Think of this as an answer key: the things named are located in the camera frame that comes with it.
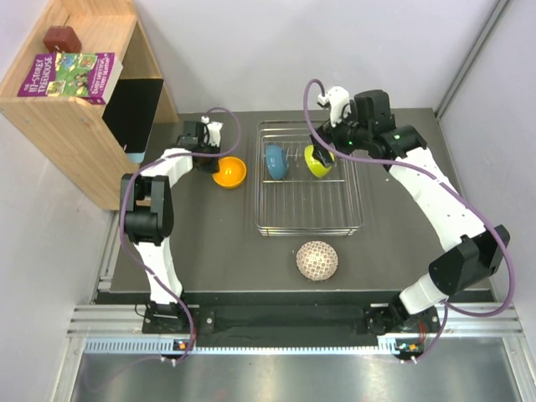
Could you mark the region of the lime green bowl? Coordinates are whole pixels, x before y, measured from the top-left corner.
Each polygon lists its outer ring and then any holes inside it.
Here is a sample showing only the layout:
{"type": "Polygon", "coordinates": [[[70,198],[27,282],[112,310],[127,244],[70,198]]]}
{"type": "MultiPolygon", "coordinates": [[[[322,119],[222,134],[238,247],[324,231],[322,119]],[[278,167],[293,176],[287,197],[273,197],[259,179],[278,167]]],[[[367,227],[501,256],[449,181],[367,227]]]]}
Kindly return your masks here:
{"type": "Polygon", "coordinates": [[[325,167],[313,156],[313,145],[308,145],[304,149],[304,159],[307,165],[307,168],[316,178],[324,178],[332,170],[333,164],[325,167]]]}

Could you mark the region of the orange yellow bowl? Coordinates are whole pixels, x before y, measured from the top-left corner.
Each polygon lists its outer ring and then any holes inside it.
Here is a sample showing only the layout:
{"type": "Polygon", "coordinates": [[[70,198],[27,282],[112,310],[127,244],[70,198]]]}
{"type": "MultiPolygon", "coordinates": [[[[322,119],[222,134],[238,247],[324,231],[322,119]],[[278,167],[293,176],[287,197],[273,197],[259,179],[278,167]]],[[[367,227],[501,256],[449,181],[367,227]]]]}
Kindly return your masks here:
{"type": "Polygon", "coordinates": [[[213,180],[222,188],[238,188],[247,175],[245,162],[233,156],[222,157],[219,159],[219,170],[212,174],[213,180]]]}

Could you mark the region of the blue bowl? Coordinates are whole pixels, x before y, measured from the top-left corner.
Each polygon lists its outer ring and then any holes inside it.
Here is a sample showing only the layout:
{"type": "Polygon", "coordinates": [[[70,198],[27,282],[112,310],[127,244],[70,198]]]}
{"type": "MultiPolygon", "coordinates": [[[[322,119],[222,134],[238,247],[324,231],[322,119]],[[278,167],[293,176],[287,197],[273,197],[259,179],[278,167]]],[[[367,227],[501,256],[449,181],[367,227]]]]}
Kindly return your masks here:
{"type": "Polygon", "coordinates": [[[289,170],[286,151],[277,145],[270,144],[265,148],[265,163],[273,180],[283,179],[289,170]]]}

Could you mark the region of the patterned beige upturned bowl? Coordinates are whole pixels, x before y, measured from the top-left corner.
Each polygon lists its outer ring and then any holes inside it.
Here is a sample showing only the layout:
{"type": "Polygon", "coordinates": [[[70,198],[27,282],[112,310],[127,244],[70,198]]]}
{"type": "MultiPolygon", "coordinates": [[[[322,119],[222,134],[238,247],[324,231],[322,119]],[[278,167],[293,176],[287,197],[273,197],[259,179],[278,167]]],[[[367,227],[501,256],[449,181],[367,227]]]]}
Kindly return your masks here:
{"type": "Polygon", "coordinates": [[[309,241],[296,253],[296,267],[310,281],[326,281],[338,269],[338,254],[323,241],[309,241]]]}

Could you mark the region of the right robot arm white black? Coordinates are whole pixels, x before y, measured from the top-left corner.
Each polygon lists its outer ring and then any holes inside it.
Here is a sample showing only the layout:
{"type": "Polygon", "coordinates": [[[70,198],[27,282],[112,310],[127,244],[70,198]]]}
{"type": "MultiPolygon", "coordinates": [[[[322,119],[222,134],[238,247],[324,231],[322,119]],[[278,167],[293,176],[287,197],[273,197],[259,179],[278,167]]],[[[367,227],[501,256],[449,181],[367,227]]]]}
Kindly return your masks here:
{"type": "Polygon", "coordinates": [[[389,327],[412,330],[435,304],[497,272],[506,258],[508,231],[502,225],[492,227],[466,204],[413,126],[397,126],[385,91],[350,95],[334,86],[321,89],[317,103],[329,117],[310,129],[314,158],[329,167],[335,157],[355,162],[353,152],[366,151],[369,162],[382,165],[408,192],[444,251],[427,274],[393,297],[389,327]]]}

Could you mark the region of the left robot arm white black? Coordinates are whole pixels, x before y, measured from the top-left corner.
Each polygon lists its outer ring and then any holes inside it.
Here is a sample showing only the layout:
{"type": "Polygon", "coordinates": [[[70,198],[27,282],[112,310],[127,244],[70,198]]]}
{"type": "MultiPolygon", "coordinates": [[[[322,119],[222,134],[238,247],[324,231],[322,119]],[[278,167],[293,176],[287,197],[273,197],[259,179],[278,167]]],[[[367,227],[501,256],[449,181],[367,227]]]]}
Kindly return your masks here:
{"type": "Polygon", "coordinates": [[[144,333],[178,333],[190,329],[190,313],[183,303],[183,286],[177,278],[170,248],[174,212],[172,187],[193,169],[216,173],[223,124],[207,116],[183,124],[176,144],[160,158],[132,175],[121,178],[123,232],[137,250],[150,285],[144,333]]]}

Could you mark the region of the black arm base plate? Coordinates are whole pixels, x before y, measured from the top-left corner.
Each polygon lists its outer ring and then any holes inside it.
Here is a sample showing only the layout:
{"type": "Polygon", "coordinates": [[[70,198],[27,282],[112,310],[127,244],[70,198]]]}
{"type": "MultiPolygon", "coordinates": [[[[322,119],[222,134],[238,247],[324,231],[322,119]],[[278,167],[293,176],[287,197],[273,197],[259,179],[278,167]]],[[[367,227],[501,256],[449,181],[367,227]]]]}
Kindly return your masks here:
{"type": "Polygon", "coordinates": [[[146,304],[145,334],[186,335],[200,347],[306,348],[374,346],[380,336],[406,333],[414,340],[440,328],[437,310],[411,316],[396,291],[207,291],[178,306],[146,304]]]}

